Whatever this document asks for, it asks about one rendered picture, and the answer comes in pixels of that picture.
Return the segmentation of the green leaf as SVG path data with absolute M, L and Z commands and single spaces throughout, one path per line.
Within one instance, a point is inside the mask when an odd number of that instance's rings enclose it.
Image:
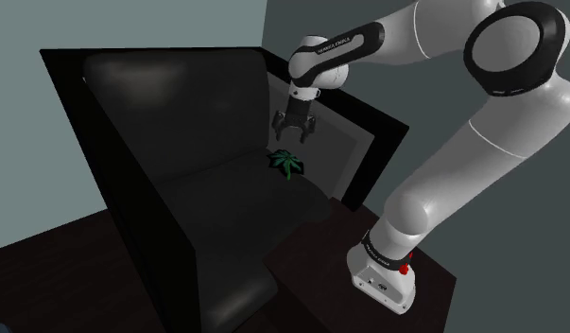
M 293 174 L 304 174 L 304 163 L 286 149 L 277 149 L 267 155 L 268 166 L 278 169 L 289 181 Z

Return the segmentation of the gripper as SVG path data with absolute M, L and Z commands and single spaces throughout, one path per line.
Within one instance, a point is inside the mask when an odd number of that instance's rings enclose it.
M 282 128 L 302 128 L 300 142 L 305 143 L 308 136 L 315 132 L 316 118 L 311 115 L 312 100 L 302 100 L 289 96 L 283 112 L 277 111 L 272 118 L 271 128 L 275 131 L 276 140 L 282 136 Z

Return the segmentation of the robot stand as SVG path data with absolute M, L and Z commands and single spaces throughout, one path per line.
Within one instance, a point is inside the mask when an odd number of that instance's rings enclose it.
M 416 295 L 403 315 L 357 289 L 347 252 L 378 220 L 368 208 L 349 210 L 332 198 L 331 215 L 307 222 L 264 262 L 278 284 L 274 319 L 283 333 L 443 333 L 456 277 L 422 250 L 413 250 Z

